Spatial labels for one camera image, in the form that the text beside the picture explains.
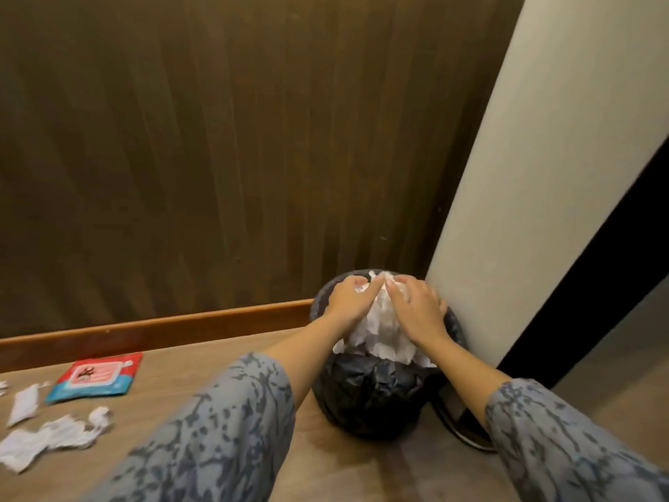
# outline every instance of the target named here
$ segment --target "patterned shirt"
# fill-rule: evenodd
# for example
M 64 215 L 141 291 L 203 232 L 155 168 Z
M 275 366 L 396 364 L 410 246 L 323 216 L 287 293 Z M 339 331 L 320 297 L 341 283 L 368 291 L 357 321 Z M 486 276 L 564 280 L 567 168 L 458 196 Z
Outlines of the patterned shirt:
M 486 419 L 523 501 L 669 501 L 667 472 L 537 382 L 504 384 L 490 398 Z M 265 354 L 248 354 L 84 500 L 266 501 L 294 425 L 285 372 Z

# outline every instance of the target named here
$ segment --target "black trash can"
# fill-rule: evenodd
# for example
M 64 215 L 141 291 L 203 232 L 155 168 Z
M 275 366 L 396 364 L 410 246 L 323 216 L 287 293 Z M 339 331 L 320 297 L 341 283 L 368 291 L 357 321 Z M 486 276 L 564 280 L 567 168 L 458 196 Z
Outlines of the black trash can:
M 323 315 L 335 285 L 349 275 L 369 279 L 369 271 L 352 271 L 328 282 L 316 295 L 309 320 Z M 449 336 L 466 348 L 462 328 L 450 307 L 444 324 Z M 330 353 L 313 390 L 331 423 L 365 439 L 392 440 L 414 425 L 423 405 L 446 382 L 438 368 L 405 365 L 371 354 Z

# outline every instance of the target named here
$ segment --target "person's right hand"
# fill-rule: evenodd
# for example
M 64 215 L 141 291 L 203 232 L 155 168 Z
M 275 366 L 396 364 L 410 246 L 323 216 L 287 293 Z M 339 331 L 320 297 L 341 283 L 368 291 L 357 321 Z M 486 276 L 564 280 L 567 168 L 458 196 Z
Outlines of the person's right hand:
M 448 309 L 446 300 L 441 299 L 436 290 L 423 280 L 412 276 L 397 275 L 397 282 L 406 285 L 409 300 L 405 301 L 395 283 L 387 278 L 388 291 L 399 325 L 409 340 L 425 350 L 434 341 L 449 339 L 444 326 L 444 314 Z

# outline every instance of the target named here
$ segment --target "wet wipes package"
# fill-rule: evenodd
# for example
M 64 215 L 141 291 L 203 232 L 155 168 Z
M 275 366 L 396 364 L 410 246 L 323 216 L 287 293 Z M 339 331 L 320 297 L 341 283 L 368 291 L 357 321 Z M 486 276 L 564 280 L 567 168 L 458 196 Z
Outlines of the wet wipes package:
M 142 361 L 142 353 L 75 362 L 44 400 L 48 404 L 88 396 L 125 394 Z

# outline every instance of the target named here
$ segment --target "person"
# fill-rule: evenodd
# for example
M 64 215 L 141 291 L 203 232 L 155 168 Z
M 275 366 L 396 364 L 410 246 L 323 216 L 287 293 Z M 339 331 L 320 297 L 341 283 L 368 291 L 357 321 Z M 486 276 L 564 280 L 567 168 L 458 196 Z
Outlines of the person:
M 85 500 L 266 501 L 289 451 L 295 412 L 332 346 L 383 286 L 350 276 L 328 309 L 262 353 L 240 357 Z M 405 334 L 444 371 L 490 434 L 523 501 L 667 501 L 669 474 L 535 381 L 510 379 L 446 334 L 445 302 L 421 280 L 386 282 Z

